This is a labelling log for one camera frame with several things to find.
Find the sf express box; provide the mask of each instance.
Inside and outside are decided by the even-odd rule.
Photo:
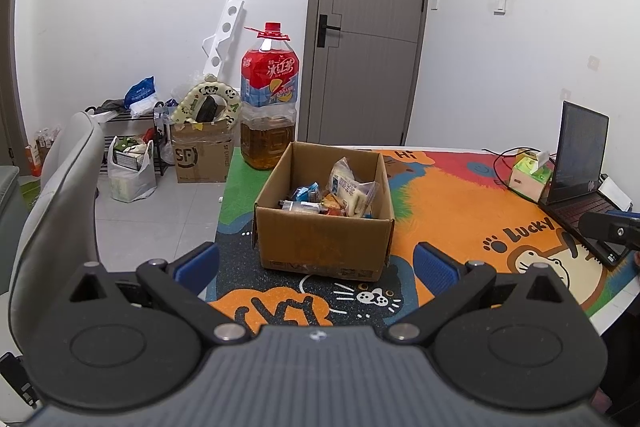
[[[291,192],[318,182],[324,188],[334,164],[346,157],[360,182],[378,182],[373,219],[286,212],[278,207]],[[290,143],[254,204],[254,247],[265,268],[377,281],[388,263],[394,210],[382,154]]]
[[[226,121],[172,124],[171,144],[178,183],[226,182],[234,151]]]

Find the black metal rack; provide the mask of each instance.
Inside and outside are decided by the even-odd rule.
[[[111,118],[111,120],[108,120],[104,123],[104,125],[110,124],[112,122],[125,122],[125,121],[145,121],[145,120],[149,120],[153,123],[154,126],[154,138],[153,138],[153,142],[154,142],[154,171],[155,172],[159,172],[159,174],[161,176],[164,176],[164,172],[166,171],[166,168],[169,166],[168,163],[166,163],[164,160],[162,160],[162,158],[160,157],[160,147],[161,145],[164,143],[164,141],[166,140],[166,137],[168,136],[167,134],[167,129],[166,129],[166,124],[162,124],[162,128],[159,128],[156,125],[156,119],[155,119],[155,113],[156,113],[156,107],[163,107],[164,103],[162,102],[158,102],[156,103],[156,105],[154,106],[154,111],[150,114],[144,114],[142,116],[139,116],[137,118],[133,118],[131,116],[131,111],[129,111],[128,109],[124,112],[121,112],[119,115],[117,115],[114,118]],[[89,111],[94,111],[95,112],[95,106],[91,105],[90,107],[87,107],[84,112],[89,112]],[[111,142],[113,141],[113,139],[115,138],[116,135],[111,134],[111,135],[105,135],[104,136],[104,155],[102,157],[102,165],[100,166],[100,173],[101,174],[106,174],[107,172],[107,153],[109,152],[109,146],[111,145]],[[118,134],[118,136],[120,137],[126,137],[126,136],[133,136],[133,135],[120,135]]]

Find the door frame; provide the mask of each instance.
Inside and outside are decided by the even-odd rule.
[[[300,82],[300,117],[298,118],[298,138],[306,141],[308,139],[309,113],[311,105],[311,79],[314,68],[314,56],[316,54],[316,33],[318,32],[318,6],[320,0],[308,0],[306,5],[305,23],[305,48],[302,55],[302,79]],[[427,20],[428,0],[424,0],[424,9],[420,14],[420,27],[418,29],[418,43],[415,51],[414,72],[412,74],[411,86],[409,89],[409,100],[404,116],[404,127],[402,128],[402,139],[400,145],[404,145],[406,134],[411,120],[411,111],[414,107],[415,86],[418,81],[418,68],[420,67],[420,56],[424,44],[424,27]]]
[[[20,174],[30,174],[23,149],[28,144],[15,69],[15,0],[0,0],[0,112],[12,161]]]

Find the gray ribbed surface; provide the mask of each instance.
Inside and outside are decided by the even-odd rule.
[[[316,335],[326,334],[322,340]],[[369,327],[263,327],[220,347],[190,385],[147,409],[81,417],[49,407],[30,427],[581,426],[607,425],[588,407],[523,417],[494,412],[446,387],[415,347]]]

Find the laptop keyboard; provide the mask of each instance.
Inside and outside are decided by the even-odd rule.
[[[580,201],[575,201],[567,206],[556,206],[554,211],[561,219],[564,220],[569,226],[574,229],[578,228],[578,221],[580,216],[585,212],[607,212],[608,210],[616,210],[609,201],[605,200],[598,194],[593,194],[589,198],[585,198]]]

